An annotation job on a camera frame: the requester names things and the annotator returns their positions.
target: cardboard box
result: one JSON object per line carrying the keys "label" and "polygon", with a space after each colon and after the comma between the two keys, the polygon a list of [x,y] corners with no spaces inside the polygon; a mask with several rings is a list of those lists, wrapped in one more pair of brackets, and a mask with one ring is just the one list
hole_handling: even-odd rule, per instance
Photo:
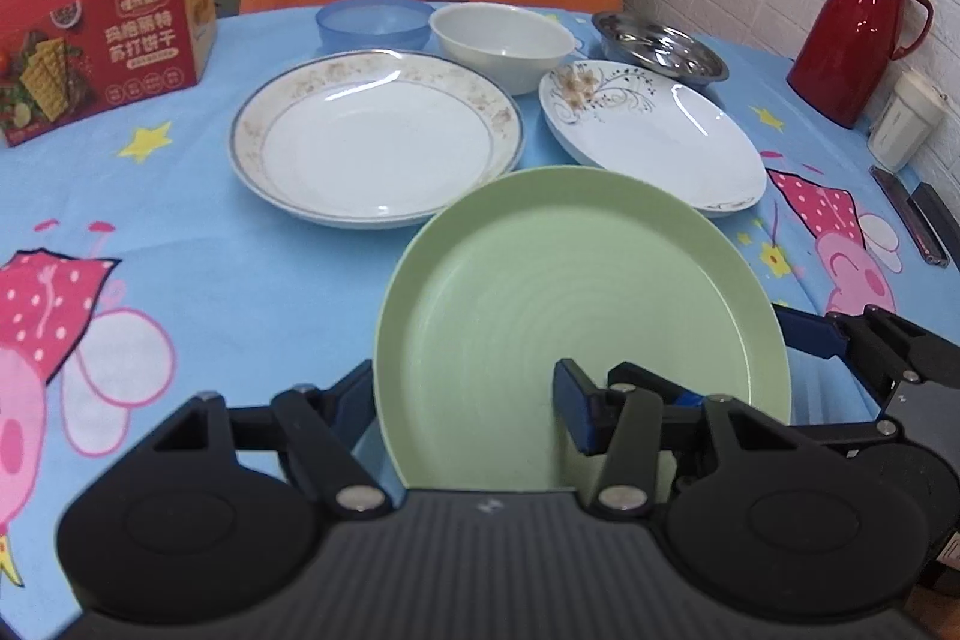
{"label": "cardboard box", "polygon": [[0,0],[0,130],[10,145],[195,85],[213,0]]}

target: blue tablecloth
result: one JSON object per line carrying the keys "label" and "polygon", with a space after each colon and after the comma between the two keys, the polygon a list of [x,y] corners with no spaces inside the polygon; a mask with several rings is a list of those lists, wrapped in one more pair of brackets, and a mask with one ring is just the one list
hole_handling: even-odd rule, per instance
{"label": "blue tablecloth", "polygon": [[[557,15],[582,52],[595,49],[588,18]],[[717,225],[771,300],[818,313],[876,301],[960,340],[960,275],[922,262],[868,175],[862,134],[793,95],[788,61],[709,42],[731,78],[707,94],[771,170],[760,204]],[[243,101],[317,47],[309,9],[222,20],[198,87],[0,152],[0,257],[11,259],[0,269],[0,341],[22,343],[16,354],[0,344],[0,614],[24,640],[75,614],[56,564],[56,521],[119,453],[196,391],[263,404],[293,384],[329,386],[371,355],[387,280],[416,228],[304,223],[247,191],[227,162]],[[536,95],[520,107],[520,165],[569,163]],[[37,248],[49,255],[23,252]],[[94,314],[88,335],[69,357],[57,353],[58,317],[85,324],[84,311]],[[28,322],[29,333],[18,328]],[[793,354],[791,370],[795,422],[875,415],[838,360]],[[378,432],[362,451],[396,489]]]}

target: blue bowl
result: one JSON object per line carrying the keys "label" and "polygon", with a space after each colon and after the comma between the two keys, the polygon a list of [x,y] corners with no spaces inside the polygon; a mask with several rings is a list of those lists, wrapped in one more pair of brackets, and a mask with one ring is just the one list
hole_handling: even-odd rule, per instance
{"label": "blue bowl", "polygon": [[422,49],[433,7],[417,0],[342,0],[317,13],[323,52]]}

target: white bowl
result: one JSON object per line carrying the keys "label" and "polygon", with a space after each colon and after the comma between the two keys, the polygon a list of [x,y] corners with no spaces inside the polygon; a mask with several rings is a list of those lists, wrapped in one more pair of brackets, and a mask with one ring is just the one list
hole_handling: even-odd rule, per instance
{"label": "white bowl", "polygon": [[555,20],[507,4],[450,4],[430,17],[446,57],[474,68],[512,95],[535,91],[577,47]]}

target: red kettle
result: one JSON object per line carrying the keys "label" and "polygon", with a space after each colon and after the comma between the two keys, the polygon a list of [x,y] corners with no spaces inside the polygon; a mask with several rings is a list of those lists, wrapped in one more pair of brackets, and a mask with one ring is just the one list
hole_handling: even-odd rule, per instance
{"label": "red kettle", "polygon": [[806,103],[836,124],[853,128],[877,90],[887,63],[909,55],[933,23],[929,0],[917,41],[898,47],[904,0],[827,0],[786,77]]}

